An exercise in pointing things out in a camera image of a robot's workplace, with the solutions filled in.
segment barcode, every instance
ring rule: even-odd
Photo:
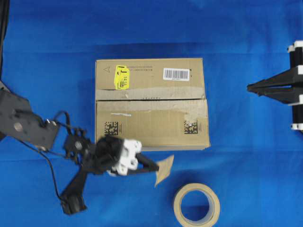
[[[189,81],[189,70],[164,68],[164,80]]]

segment masking tape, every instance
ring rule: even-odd
[[[181,204],[184,196],[192,191],[202,192],[208,199],[209,210],[204,218],[199,221],[192,221],[184,217]],[[208,186],[201,183],[189,183],[183,186],[176,194],[174,199],[174,212],[178,222],[183,227],[212,227],[220,215],[220,202],[217,195]]]

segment screw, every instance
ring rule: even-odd
[[[75,142],[75,147],[77,150],[81,150],[82,149],[82,144],[79,141]]]
[[[20,124],[19,122],[16,122],[14,124],[14,128],[16,129],[16,131],[22,131],[23,130],[22,124]]]

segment wire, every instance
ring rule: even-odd
[[[69,115],[68,112],[66,112],[66,111],[59,111],[59,112],[55,115],[55,117],[53,117],[53,121],[55,121],[55,122],[59,123],[60,125],[64,126],[62,123],[60,123],[60,122],[57,121],[57,118],[58,118],[60,115],[62,115],[62,114],[65,114],[66,125],[69,125],[69,126],[70,126],[70,124],[71,124],[70,115]],[[66,130],[67,130],[67,133],[68,133],[68,134],[71,134],[71,128],[66,127]]]
[[[53,152],[53,151],[47,151],[46,153],[50,153],[52,155],[56,155],[56,156],[60,156],[60,157],[63,157],[63,158],[66,158],[66,156],[64,154],[60,154],[60,153],[57,153],[57,152]]]
[[[39,155],[41,155],[42,157],[44,157],[51,169],[51,172],[52,172],[52,177],[53,177],[53,184],[54,184],[54,187],[55,187],[55,192],[56,192],[56,195],[58,197],[58,199],[60,199],[61,201],[64,201],[64,202],[67,202],[65,199],[61,198],[59,193],[58,193],[58,189],[57,189],[57,183],[56,183],[56,178],[55,178],[55,174],[54,174],[54,171],[53,171],[53,165],[51,163],[51,161],[48,159],[47,156],[45,156],[43,153],[41,153],[41,151],[31,147],[30,145],[26,144],[25,142],[21,141],[21,140],[18,140],[20,143],[22,143],[23,145],[25,145],[26,147],[28,147],[29,149],[37,152]]]

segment qr code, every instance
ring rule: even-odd
[[[184,134],[198,134],[198,122],[188,123],[184,121]]]
[[[117,136],[118,135],[118,122],[105,122],[104,135]]]
[[[124,87],[124,81],[120,81],[120,87]]]

